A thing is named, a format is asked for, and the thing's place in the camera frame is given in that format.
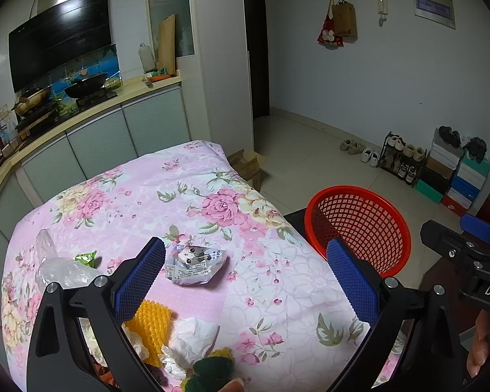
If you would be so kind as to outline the right hand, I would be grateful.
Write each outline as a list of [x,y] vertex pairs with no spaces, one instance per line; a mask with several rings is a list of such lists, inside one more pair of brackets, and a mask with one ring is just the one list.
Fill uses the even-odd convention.
[[477,376],[490,353],[488,335],[490,333],[490,314],[482,310],[475,321],[475,332],[471,350],[466,360],[466,369],[471,378]]

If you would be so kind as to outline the left hand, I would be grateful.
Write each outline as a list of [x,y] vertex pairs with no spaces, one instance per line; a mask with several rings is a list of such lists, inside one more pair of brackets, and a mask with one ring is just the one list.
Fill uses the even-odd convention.
[[245,392],[244,382],[241,378],[229,381],[219,392]]

